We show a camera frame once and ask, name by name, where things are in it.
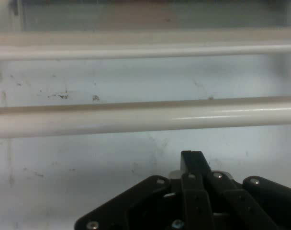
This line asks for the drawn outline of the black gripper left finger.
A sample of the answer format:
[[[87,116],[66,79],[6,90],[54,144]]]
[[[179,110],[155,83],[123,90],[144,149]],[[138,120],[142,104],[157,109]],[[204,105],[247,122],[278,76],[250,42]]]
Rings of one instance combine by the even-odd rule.
[[[200,151],[182,151],[180,176],[146,178],[78,219],[76,230],[213,230],[203,180],[211,172]]]

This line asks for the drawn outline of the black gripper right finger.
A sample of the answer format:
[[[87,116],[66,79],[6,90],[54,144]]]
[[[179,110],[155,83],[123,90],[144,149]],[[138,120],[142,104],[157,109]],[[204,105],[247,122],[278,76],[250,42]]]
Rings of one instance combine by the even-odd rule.
[[[291,230],[291,188],[259,176],[237,183],[192,152],[192,229]]]

